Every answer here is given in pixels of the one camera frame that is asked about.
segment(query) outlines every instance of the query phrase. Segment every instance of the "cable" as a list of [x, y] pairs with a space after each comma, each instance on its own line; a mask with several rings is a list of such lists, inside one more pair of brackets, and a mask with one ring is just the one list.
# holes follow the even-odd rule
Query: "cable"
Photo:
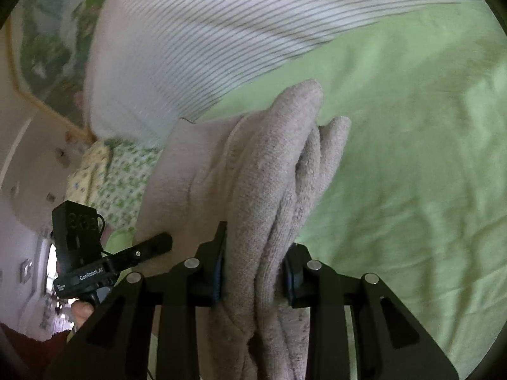
[[104, 230], [106, 229], [106, 221], [104, 220], [103, 216], [100, 214], [97, 214], [98, 218], [102, 220], [102, 229], [100, 229], [100, 237], [102, 237], [102, 234], [104, 233]]

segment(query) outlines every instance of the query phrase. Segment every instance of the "green floral cloth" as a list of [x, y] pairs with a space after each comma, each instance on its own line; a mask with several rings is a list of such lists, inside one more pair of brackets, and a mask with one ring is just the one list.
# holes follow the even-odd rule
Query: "green floral cloth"
[[161, 150], [118, 140], [106, 144], [112, 148], [111, 165], [105, 183], [90, 205], [113, 228], [132, 231], [138, 220], [146, 182]]

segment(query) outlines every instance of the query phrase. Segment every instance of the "terry cloth towel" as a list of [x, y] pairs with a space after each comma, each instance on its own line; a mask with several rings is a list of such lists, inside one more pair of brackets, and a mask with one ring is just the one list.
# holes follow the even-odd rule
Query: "terry cloth towel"
[[346, 117], [317, 127], [322, 98], [318, 82], [308, 80], [265, 111], [182, 120], [148, 181], [136, 240], [167, 231], [173, 250], [143, 264], [145, 275], [192, 257], [220, 220], [228, 222], [222, 299], [198, 314], [204, 380], [305, 377], [308, 312], [287, 306], [278, 277], [349, 132]]

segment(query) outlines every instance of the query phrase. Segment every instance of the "green bedsheet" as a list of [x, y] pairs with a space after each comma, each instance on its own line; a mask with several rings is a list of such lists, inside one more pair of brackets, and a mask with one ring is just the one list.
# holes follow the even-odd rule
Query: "green bedsheet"
[[202, 119], [307, 78], [318, 121], [352, 130], [298, 241], [342, 274], [378, 273], [466, 377], [507, 319], [507, 37], [483, 2], [429, 6], [343, 33]]

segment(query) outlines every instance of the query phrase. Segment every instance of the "metal screw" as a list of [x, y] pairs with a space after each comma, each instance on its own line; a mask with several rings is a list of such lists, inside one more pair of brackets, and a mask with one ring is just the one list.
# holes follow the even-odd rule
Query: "metal screw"
[[377, 284], [379, 282], [379, 277], [376, 274], [368, 273], [364, 276], [364, 279], [367, 283]]
[[135, 283], [139, 283], [141, 281], [141, 279], [143, 278], [143, 276], [141, 276], [140, 273], [136, 273], [136, 272], [133, 272], [133, 273], [130, 273], [128, 276], [127, 276], [127, 281], [130, 283], [130, 284], [135, 284]]
[[187, 269], [195, 269], [196, 267], [199, 267], [199, 260], [197, 258], [188, 258], [185, 260], [185, 267]]
[[322, 263], [318, 260], [310, 260], [306, 263], [306, 266], [313, 271], [322, 269]]

